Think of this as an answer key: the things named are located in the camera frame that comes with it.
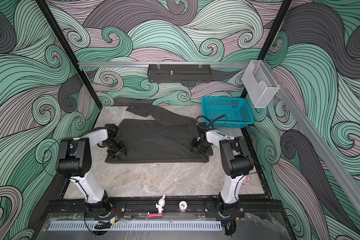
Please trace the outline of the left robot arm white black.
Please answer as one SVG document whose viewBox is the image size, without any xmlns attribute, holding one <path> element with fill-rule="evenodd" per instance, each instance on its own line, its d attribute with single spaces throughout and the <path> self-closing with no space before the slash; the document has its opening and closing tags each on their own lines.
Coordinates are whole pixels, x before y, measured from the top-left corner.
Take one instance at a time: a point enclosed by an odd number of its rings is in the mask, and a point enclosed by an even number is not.
<svg viewBox="0 0 360 240">
<path fill-rule="evenodd" d="M 91 209 L 112 209 L 106 190 L 100 187 L 91 171 L 91 149 L 94 146 L 106 148 L 108 158 L 125 153 L 125 145 L 117 141 L 118 132 L 118 126 L 106 124 L 84 133 L 79 138 L 65 138 L 60 142 L 56 171 L 77 186 Z"/>
</svg>

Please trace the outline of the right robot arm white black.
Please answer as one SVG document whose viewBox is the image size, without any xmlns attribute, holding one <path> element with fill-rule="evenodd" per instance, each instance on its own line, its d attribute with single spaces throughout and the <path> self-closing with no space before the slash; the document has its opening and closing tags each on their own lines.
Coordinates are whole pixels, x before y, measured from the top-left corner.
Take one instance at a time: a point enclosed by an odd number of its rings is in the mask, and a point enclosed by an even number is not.
<svg viewBox="0 0 360 240">
<path fill-rule="evenodd" d="M 199 127 L 198 132 L 199 135 L 191 143 L 192 151 L 208 159 L 213 155 L 212 146 L 220 150 L 221 165 L 226 177 L 223 189 L 219 193 L 218 211 L 223 216 L 232 215 L 240 209 L 241 185 L 254 168 L 254 162 L 249 157 L 247 142 L 241 136 L 230 137 L 215 128 Z"/>
</svg>

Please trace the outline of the dark pinstriped long sleeve shirt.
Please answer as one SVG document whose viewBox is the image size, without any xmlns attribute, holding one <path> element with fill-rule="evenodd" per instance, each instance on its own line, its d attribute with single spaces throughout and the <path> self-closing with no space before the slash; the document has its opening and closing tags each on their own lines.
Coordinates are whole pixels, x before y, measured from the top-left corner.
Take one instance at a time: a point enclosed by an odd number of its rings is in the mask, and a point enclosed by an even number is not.
<svg viewBox="0 0 360 240">
<path fill-rule="evenodd" d="M 107 157 L 109 164 L 207 163 L 209 158 L 192 149 L 199 137 L 196 119 L 178 115 L 162 107 L 133 103 L 127 111 L 152 120 L 124 119 L 118 138 L 125 153 Z"/>
</svg>

